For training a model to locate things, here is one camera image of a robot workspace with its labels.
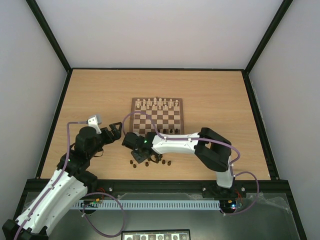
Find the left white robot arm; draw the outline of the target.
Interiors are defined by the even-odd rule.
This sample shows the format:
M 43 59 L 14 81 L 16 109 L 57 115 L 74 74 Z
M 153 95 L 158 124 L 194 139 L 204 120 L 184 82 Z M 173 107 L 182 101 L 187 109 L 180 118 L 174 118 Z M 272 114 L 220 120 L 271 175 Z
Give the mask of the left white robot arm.
M 95 194 L 97 177 L 87 171 L 91 159 L 103 147 L 119 140 L 122 123 L 99 128 L 95 123 L 82 127 L 75 142 L 67 141 L 51 179 L 29 207 L 15 220 L 7 220 L 2 231 L 7 240 L 47 240 L 70 208 L 87 194 Z

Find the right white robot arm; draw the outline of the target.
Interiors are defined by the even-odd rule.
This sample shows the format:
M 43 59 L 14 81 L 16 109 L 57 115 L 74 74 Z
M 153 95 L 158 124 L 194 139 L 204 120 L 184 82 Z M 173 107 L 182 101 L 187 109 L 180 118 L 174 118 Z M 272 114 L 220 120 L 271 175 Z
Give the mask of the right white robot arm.
M 150 158 L 152 155 L 190 154 L 195 155 L 209 170 L 216 174 L 218 191 L 229 196 L 236 189 L 233 182 L 232 151 L 240 157 L 240 152 L 231 142 L 208 127 L 200 132 L 191 134 L 164 134 L 158 131 L 148 132 L 142 136 L 128 132 L 124 136 L 122 145 L 131 150 L 131 155 L 138 162 Z

